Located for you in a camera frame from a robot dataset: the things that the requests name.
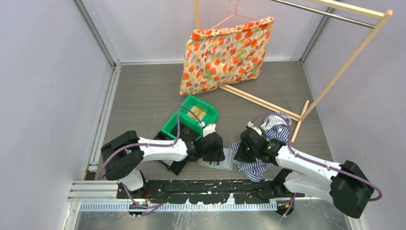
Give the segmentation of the green card holder wallet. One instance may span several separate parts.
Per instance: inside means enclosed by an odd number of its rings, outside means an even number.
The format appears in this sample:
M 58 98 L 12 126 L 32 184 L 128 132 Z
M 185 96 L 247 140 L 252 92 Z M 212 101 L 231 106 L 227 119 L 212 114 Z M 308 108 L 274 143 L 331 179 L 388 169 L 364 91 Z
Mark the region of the green card holder wallet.
M 223 161 L 203 161 L 202 159 L 199 159 L 198 165 L 203 167 L 231 171 L 233 169 L 235 151 L 229 148 L 224 148 L 223 151 L 225 155 L 225 159 Z

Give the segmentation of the blue white striped cloth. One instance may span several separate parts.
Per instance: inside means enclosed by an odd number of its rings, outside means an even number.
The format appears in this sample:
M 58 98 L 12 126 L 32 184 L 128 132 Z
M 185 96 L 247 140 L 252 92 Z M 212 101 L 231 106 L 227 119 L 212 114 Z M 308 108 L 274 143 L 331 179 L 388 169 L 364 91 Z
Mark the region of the blue white striped cloth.
M 292 124 L 291 118 L 284 113 L 275 113 L 268 115 L 264 118 L 260 125 L 260 130 L 266 136 L 266 140 L 276 139 L 287 143 L 290 139 L 289 126 Z M 253 182 L 259 182 L 264 173 L 274 166 L 272 163 L 264 162 L 260 158 L 255 158 L 253 162 L 243 162 L 241 160 L 235 160 L 237 169 L 239 172 L 243 172 L 244 175 Z

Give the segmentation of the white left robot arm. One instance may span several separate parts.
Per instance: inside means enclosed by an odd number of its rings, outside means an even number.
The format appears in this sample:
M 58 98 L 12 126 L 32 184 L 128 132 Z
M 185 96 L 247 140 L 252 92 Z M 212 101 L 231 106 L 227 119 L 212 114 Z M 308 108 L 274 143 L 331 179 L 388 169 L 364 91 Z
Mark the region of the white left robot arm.
M 143 174 L 136 169 L 146 161 L 223 161 L 223 139 L 212 132 L 197 140 L 154 140 L 138 137 L 135 131 L 127 131 L 101 148 L 103 175 L 109 181 L 123 183 L 135 198 L 147 192 Z

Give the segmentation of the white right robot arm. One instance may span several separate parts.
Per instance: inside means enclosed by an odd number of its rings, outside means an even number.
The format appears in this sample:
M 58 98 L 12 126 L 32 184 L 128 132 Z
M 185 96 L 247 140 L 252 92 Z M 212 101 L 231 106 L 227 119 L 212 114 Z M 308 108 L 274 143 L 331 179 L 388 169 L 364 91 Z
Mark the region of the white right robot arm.
M 273 181 L 278 196 L 300 193 L 321 198 L 355 219 L 372 200 L 375 189 L 352 161 L 337 163 L 305 154 L 287 142 L 267 140 L 257 127 L 248 127 L 240 139 L 240 153 L 282 167 Z

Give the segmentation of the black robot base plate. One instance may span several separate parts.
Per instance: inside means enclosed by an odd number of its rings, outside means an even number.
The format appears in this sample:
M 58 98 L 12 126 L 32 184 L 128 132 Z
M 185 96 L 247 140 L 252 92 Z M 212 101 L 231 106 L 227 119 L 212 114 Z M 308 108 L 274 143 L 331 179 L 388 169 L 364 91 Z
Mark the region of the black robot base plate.
M 258 183 L 248 179 L 224 180 L 149 180 L 130 192 L 133 199 L 147 199 L 153 203 L 169 204 L 224 204 L 233 199 L 236 204 L 265 204 L 270 200 L 291 201 L 290 192 L 273 189 L 272 181 Z

